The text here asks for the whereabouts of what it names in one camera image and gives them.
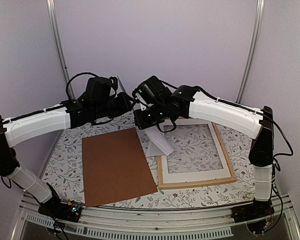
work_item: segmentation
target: white plastic shell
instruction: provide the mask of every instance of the white plastic shell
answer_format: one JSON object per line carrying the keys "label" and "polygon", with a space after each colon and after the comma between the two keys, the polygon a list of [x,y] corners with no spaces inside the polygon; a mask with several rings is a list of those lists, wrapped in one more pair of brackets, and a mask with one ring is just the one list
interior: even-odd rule
{"label": "white plastic shell", "polygon": [[255,166],[254,167],[254,181],[255,181],[255,200],[268,201],[271,196],[272,186],[272,165]]}
{"label": "white plastic shell", "polygon": [[70,114],[66,112],[66,107],[63,107],[13,121],[4,124],[3,127],[7,129],[5,136],[12,148],[28,139],[53,131],[64,130],[70,126]]}
{"label": "white plastic shell", "polygon": [[[252,139],[259,134],[262,116],[247,110],[224,104],[209,98],[202,92],[197,92],[190,103],[189,117],[202,119],[235,129]],[[261,112],[258,108],[250,109]]]}
{"label": "white plastic shell", "polygon": [[16,168],[11,175],[7,177],[19,185],[24,191],[28,191],[41,203],[45,203],[52,197],[52,191],[49,186],[40,180],[32,171],[21,166]]}

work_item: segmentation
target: vertical metal pole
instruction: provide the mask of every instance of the vertical metal pole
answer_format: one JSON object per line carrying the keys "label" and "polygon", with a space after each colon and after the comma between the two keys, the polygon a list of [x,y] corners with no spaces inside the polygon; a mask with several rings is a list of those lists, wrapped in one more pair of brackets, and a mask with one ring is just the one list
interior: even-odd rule
{"label": "vertical metal pole", "polygon": [[[61,38],[60,38],[59,27],[58,27],[58,22],[57,22],[57,18],[56,18],[54,0],[47,0],[47,4],[48,4],[49,18],[50,18],[50,23],[51,23],[51,27],[52,27],[52,33],[53,33],[53,37],[54,37],[56,50],[58,53],[64,82],[65,82],[65,84],[67,84],[69,82],[70,78],[69,78],[69,73],[68,73],[68,69],[67,69],[67,65],[66,65],[65,57],[64,57],[64,52],[63,52],[63,48],[62,48],[62,44],[61,44]],[[73,92],[71,85],[69,87],[69,92],[70,92],[71,98],[74,99],[75,96],[74,96],[74,92]]]}
{"label": "vertical metal pole", "polygon": [[258,41],[260,29],[261,29],[263,7],[264,7],[264,0],[257,0],[254,28],[253,28],[253,34],[252,34],[252,39],[251,39],[249,55],[248,55],[248,59],[246,61],[242,82],[241,82],[239,93],[238,93],[238,96],[236,99],[236,102],[239,104],[242,103],[244,92],[245,92],[245,89],[246,89],[246,86],[248,83],[248,79],[249,79],[249,75],[250,75],[250,71],[251,71],[251,67],[252,67],[252,63],[253,63],[253,57],[254,57],[254,53],[255,53],[255,49],[256,49],[256,44]]}

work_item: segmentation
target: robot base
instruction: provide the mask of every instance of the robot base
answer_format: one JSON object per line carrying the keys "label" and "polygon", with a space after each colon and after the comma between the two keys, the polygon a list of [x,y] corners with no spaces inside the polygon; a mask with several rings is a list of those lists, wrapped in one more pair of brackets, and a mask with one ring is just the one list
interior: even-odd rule
{"label": "robot base", "polygon": [[271,200],[261,202],[253,199],[251,204],[233,207],[231,217],[235,223],[240,223],[272,214],[274,214],[274,209]]}
{"label": "robot base", "polygon": [[82,212],[82,205],[74,201],[70,201],[68,203],[61,202],[56,191],[51,185],[49,185],[49,187],[52,191],[52,198],[46,203],[40,204],[39,213],[56,219],[62,219],[75,223],[79,222]]}

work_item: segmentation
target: patterned table surface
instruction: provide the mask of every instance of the patterned table surface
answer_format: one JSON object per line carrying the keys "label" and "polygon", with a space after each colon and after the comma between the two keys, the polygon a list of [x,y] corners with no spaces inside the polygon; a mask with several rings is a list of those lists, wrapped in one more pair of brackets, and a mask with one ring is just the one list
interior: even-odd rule
{"label": "patterned table surface", "polygon": [[[75,200],[84,203],[82,138],[133,127],[133,113],[129,112],[121,117],[115,118],[108,124],[99,126],[87,124],[76,129],[65,130],[48,162],[42,177],[43,181],[50,183],[63,200]],[[254,197],[254,174],[253,167],[248,160],[251,139],[224,126],[218,126],[218,129],[232,161],[237,177],[236,182],[194,189],[159,190],[154,194],[108,204],[107,206],[138,209],[185,209],[215,207],[252,200]],[[176,134],[179,134],[179,137],[182,138],[178,144],[179,146],[182,147],[183,143],[190,144],[187,148],[189,152],[192,152],[192,150],[194,150],[194,152],[201,151],[201,153],[204,153],[206,156],[204,158],[204,164],[200,161],[202,159],[192,159],[190,163],[192,166],[185,163],[183,167],[185,165],[185,168],[191,172],[196,171],[195,168],[197,166],[201,168],[218,169],[218,161],[213,160],[216,156],[214,156],[215,151],[211,147],[208,132],[205,133],[204,129],[198,130],[189,128],[188,132],[186,132],[186,129],[183,129],[182,134],[179,129]],[[205,145],[203,145],[204,147],[201,150],[195,149],[195,146],[198,145],[197,143],[202,141],[202,139],[198,137],[198,134],[206,135],[206,142],[204,142]],[[138,135],[142,148],[144,152],[146,152],[149,139],[141,130],[138,130]],[[173,141],[174,136],[167,135],[167,138]],[[182,162],[182,159],[178,156],[174,155],[172,157],[176,162],[178,159]],[[153,178],[157,183],[157,159],[156,157],[147,157],[147,161]]]}

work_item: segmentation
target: black joint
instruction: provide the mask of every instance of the black joint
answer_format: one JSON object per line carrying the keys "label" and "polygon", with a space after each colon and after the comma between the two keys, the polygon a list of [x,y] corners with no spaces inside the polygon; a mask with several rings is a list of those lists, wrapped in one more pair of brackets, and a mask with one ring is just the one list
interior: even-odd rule
{"label": "black joint", "polygon": [[236,223],[258,219],[274,214],[271,200],[261,202],[253,199],[251,204],[236,206],[231,210],[231,217]]}
{"label": "black joint", "polygon": [[47,202],[40,204],[38,212],[49,217],[77,223],[82,213],[81,204],[74,201],[70,202],[70,204],[61,202],[60,197],[52,186],[50,184],[48,186],[52,191],[52,197]]}
{"label": "black joint", "polygon": [[130,97],[125,92],[111,94],[118,88],[116,77],[92,77],[88,80],[85,92],[76,100],[63,101],[61,104],[70,114],[71,128],[77,128],[91,123],[98,125],[97,119],[108,117],[110,119],[121,116],[132,110]]}
{"label": "black joint", "polygon": [[9,147],[5,132],[6,129],[2,126],[3,119],[0,116],[0,176],[6,177],[14,172],[20,166],[16,159],[16,152]]}
{"label": "black joint", "polygon": [[160,103],[162,105],[167,103],[172,92],[166,87],[156,76],[142,82],[132,93],[133,97],[139,94],[147,105]]}
{"label": "black joint", "polygon": [[193,96],[198,92],[196,87],[182,85],[171,96],[171,101],[177,102],[180,106],[178,115],[183,118],[189,118],[190,103],[194,101]]}
{"label": "black joint", "polygon": [[260,120],[261,129],[257,138],[252,140],[249,154],[250,162],[259,167],[273,162],[273,123],[268,119],[273,118],[272,109],[265,106],[262,111],[267,117]]}

